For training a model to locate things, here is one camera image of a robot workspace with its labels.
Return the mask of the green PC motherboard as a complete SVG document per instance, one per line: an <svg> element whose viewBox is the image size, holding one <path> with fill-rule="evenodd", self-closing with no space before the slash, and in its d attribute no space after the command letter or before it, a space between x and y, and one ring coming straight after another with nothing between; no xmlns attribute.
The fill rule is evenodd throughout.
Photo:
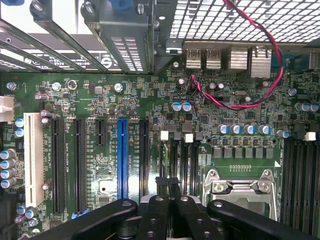
<svg viewBox="0 0 320 240"><path fill-rule="evenodd" d="M15 82L16 91L7 89ZM52 83L61 84L60 91ZM295 205L295 133L304 130L301 142L301 195L299 229L305 227L306 142L313 142L312 235L320 240L320 69L293 72L285 70L272 95L259 106L271 79L239 81L236 74L220 71L172 71L157 75L0 73L0 96L14 98L14 121L0 123L0 240L32 240L58 225L74 220L118 199L117 121L128 119L128 198L141 203L140 192L140 120L149 121L148 195L156 195L160 177L160 132L168 131L165 177L177 178L185 194L185 134L193 134L189 196L202 204L203 177L217 169L220 178L259 178L271 170L276 183L278 220L282 223L282 185L285 140L293 145L290 224L294 228ZM114 85L123 86L121 92ZM288 89L297 89L289 96ZM192 104L192 110L172 110L174 102ZM310 103L309 111L296 111L296 103ZM24 113L39 113L43 126L44 201L26 207L24 163ZM64 121L65 209L53 212L52 119ZM74 127L75 119L86 122L86 209L75 212ZM107 144L96 145L95 120L107 121ZM218 126L229 126L220 134ZM240 134L230 132L238 124ZM245 125L255 127L246 134ZM267 125L270 134L260 134ZM278 130L290 137L277 136ZM180 132L177 177L172 177L173 135ZM203 135L198 155L198 189L194 196L194 145L196 132Z"/></svg>

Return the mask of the silver ribbed port block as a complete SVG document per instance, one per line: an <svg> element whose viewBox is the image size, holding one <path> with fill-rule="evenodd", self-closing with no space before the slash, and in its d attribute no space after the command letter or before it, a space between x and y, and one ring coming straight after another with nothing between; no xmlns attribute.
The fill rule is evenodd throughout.
<svg viewBox="0 0 320 240"><path fill-rule="evenodd" d="M248 49L230 46L221 52L221 68L230 73L240 73L247 70Z"/></svg>

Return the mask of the grey vented slot bracket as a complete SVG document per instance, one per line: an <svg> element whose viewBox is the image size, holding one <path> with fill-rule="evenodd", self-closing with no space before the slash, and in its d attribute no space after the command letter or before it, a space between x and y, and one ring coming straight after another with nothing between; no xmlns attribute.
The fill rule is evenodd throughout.
<svg viewBox="0 0 320 240"><path fill-rule="evenodd" d="M102 47L129 74L154 71L157 0L84 0L81 14Z"/></svg>

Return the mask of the white PCI expansion slot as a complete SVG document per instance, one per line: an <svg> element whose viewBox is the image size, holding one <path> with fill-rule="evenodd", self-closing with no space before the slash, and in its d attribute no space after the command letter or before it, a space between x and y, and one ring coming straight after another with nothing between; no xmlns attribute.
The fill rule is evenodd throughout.
<svg viewBox="0 0 320 240"><path fill-rule="evenodd" d="M35 208L45 199L43 125L37 112L25 112L23 120L25 205Z"/></svg>

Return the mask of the silver USB port block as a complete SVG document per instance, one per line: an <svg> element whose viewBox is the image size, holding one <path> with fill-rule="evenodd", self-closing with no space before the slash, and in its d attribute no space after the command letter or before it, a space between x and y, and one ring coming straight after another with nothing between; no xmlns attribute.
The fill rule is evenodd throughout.
<svg viewBox="0 0 320 240"><path fill-rule="evenodd" d="M221 69L221 51L219 49L206 50L206 68L209 70Z"/></svg>
<svg viewBox="0 0 320 240"><path fill-rule="evenodd" d="M201 69L202 52L200 49L186 50L186 68Z"/></svg>

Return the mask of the white printed label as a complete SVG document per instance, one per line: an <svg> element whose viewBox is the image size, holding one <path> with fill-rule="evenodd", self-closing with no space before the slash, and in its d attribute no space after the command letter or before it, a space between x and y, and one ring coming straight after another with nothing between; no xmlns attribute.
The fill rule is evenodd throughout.
<svg viewBox="0 0 320 240"><path fill-rule="evenodd" d="M63 63L60 60L56 59L55 57L50 56L47 53L43 53L40 50L26 49L25 51L35 57L41 58L41 59L43 59L51 64L54 64L55 66L60 67L62 69L74 70L74 68L70 67L68 64ZM80 67L82 67L85 70L88 70L88 71L97 71L98 70L93 64L91 64L90 62L88 62L83 57L79 56L78 54L76 54L73 50L57 50L57 52L62 54L66 58L70 59L72 62L79 65ZM95 57L108 71L111 71L111 72L121 71L121 69L119 68L118 63L116 62L114 57L110 53L108 53L107 51L105 51L105 50L90 50L89 53L93 57ZM42 63L39 63L35 60L31 60L28 57L24 57L23 61L27 64L33 65L33 66L38 67L40 69L51 69L51 67L47 67L47 66L43 65Z"/></svg>

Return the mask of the grey metal PC case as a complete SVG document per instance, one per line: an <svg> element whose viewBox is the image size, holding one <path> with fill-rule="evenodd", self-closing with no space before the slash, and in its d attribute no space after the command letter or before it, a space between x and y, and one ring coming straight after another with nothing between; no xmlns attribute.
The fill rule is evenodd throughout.
<svg viewBox="0 0 320 240"><path fill-rule="evenodd" d="M107 70L89 51L106 51L81 14L85 0L0 0L0 72L125 73ZM271 68L293 60L296 71L320 69L320 0L156 0L153 73L168 64L186 68L186 50L265 46ZM60 68L26 50L40 50L68 64ZM93 64L86 70L57 50L72 50ZM24 57L51 69L24 62Z"/></svg>

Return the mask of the silver CPU socket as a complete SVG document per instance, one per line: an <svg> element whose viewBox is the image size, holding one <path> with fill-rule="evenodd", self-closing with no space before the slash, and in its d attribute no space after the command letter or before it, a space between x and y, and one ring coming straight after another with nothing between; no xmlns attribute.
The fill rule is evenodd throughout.
<svg viewBox="0 0 320 240"><path fill-rule="evenodd" d="M276 182L270 169L255 178L220 178L213 168L203 177L201 201L227 201L257 214L278 220Z"/></svg>

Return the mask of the blue expansion slot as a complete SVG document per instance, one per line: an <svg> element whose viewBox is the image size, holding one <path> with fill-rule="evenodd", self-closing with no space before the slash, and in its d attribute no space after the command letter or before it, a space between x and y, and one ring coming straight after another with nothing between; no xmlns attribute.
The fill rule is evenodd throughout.
<svg viewBox="0 0 320 240"><path fill-rule="evenodd" d="M117 120L117 199L128 198L128 119Z"/></svg>

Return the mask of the long black expansion slot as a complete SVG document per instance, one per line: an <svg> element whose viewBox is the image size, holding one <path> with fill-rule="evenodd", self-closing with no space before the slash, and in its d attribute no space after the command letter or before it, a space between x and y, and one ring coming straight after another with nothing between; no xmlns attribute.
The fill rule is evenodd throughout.
<svg viewBox="0 0 320 240"><path fill-rule="evenodd" d="M64 120L51 121L52 204L55 214L65 210L65 130Z"/></svg>
<svg viewBox="0 0 320 240"><path fill-rule="evenodd" d="M148 194L149 179L149 121L139 121L139 199Z"/></svg>
<svg viewBox="0 0 320 240"><path fill-rule="evenodd" d="M75 212L86 210L86 120L73 120Z"/></svg>

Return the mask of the white plastic board connector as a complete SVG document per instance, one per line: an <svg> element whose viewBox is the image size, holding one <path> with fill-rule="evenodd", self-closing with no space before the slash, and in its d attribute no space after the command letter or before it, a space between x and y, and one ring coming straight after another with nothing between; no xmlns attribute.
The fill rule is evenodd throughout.
<svg viewBox="0 0 320 240"><path fill-rule="evenodd" d="M12 122L15 116L14 98L0 96L0 123Z"/></svg>

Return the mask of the silver ethernet port block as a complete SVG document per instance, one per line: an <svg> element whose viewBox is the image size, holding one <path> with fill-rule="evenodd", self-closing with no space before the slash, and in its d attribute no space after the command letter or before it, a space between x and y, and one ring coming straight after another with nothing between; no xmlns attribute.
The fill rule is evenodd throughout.
<svg viewBox="0 0 320 240"><path fill-rule="evenodd" d="M253 46L248 50L248 74L253 79L271 77L272 50L266 46Z"/></svg>

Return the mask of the black RAM slot white latch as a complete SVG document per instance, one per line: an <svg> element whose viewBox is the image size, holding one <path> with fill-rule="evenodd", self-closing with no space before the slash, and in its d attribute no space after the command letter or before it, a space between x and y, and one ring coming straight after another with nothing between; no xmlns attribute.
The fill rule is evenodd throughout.
<svg viewBox="0 0 320 240"><path fill-rule="evenodd" d="M313 193L313 141L306 141L305 142L305 150L306 150L306 166L305 166L305 202L304 202L304 226L305 230L308 234L313 235L313 207L312 207L312 193Z"/></svg>
<svg viewBox="0 0 320 240"><path fill-rule="evenodd" d="M160 177L166 176L166 162L168 155L167 142L169 140L169 132L166 130L160 131L160 144L159 144L159 173Z"/></svg>
<svg viewBox="0 0 320 240"><path fill-rule="evenodd" d="M192 145L193 145L193 134L186 133L184 136L184 147L185 147L185 165L184 165L184 194L190 194L190 174L191 174L191 165L192 165Z"/></svg>

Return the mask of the short black expansion slot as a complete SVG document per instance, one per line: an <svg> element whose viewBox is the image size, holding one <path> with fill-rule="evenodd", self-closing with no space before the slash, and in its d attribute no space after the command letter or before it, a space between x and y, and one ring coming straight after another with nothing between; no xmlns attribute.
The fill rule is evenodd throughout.
<svg viewBox="0 0 320 240"><path fill-rule="evenodd" d="M98 147L105 147L107 145L107 120L95 120L95 143Z"/></svg>

